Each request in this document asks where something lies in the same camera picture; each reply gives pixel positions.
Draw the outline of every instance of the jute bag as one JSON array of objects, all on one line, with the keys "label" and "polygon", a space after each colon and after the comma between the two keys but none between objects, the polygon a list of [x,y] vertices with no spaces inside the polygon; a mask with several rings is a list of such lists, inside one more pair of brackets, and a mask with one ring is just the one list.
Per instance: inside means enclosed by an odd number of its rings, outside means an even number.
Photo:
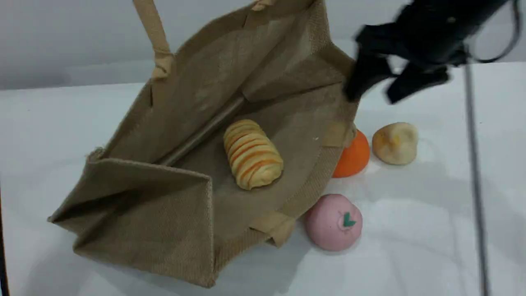
[{"label": "jute bag", "polygon": [[[249,247],[285,243],[318,200],[352,140],[357,106],[342,84],[353,61],[329,38],[323,0],[251,4],[176,54],[153,0],[134,3],[152,78],[49,221],[78,235],[77,254],[211,287]],[[259,123],[280,152],[272,185],[236,185],[222,135],[237,119]]]}]

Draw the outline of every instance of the white table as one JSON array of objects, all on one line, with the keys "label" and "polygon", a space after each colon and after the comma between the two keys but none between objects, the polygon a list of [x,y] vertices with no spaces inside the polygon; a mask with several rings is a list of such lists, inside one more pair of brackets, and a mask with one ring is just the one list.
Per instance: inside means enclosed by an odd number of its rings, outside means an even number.
[{"label": "white table", "polygon": [[[489,259],[494,295],[526,295],[526,63],[476,65]],[[0,170],[12,295],[478,295],[478,265],[464,91],[460,70],[444,86],[396,106],[385,84],[366,95],[356,124],[371,139],[407,121],[418,159],[332,180],[362,211],[362,238],[329,254],[301,227],[281,249],[257,246],[212,290],[73,254],[74,235],[49,224],[80,176],[84,157],[109,139],[141,84],[0,92]]]}]

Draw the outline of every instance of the green leaf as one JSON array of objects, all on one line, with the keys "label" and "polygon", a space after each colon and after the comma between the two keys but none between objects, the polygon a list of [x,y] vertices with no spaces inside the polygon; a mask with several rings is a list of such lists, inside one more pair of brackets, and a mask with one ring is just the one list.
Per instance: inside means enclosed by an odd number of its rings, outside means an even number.
[{"label": "green leaf", "polygon": [[356,224],[356,221],[351,220],[351,213],[347,212],[343,215],[343,227],[351,227]]}]

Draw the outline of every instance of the bread roll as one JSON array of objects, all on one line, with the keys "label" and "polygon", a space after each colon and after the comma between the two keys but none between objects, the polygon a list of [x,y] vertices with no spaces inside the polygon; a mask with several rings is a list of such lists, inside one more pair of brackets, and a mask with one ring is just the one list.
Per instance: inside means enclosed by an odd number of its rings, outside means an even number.
[{"label": "bread roll", "polygon": [[223,143],[239,187],[250,190],[268,185],[281,176],[283,159],[254,121],[231,124],[223,136]]},{"label": "bread roll", "polygon": [[417,157],[418,131],[406,122],[386,125],[372,137],[372,151],[388,164],[406,165]]}]

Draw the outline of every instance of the toy orange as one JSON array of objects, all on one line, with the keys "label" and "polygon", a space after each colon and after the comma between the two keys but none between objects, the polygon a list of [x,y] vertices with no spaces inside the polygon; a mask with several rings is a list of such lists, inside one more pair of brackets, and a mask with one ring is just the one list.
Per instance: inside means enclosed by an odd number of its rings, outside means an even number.
[{"label": "toy orange", "polygon": [[340,161],[332,174],[333,178],[345,178],[361,172],[369,162],[371,151],[365,135],[357,131],[351,145],[343,150]]}]

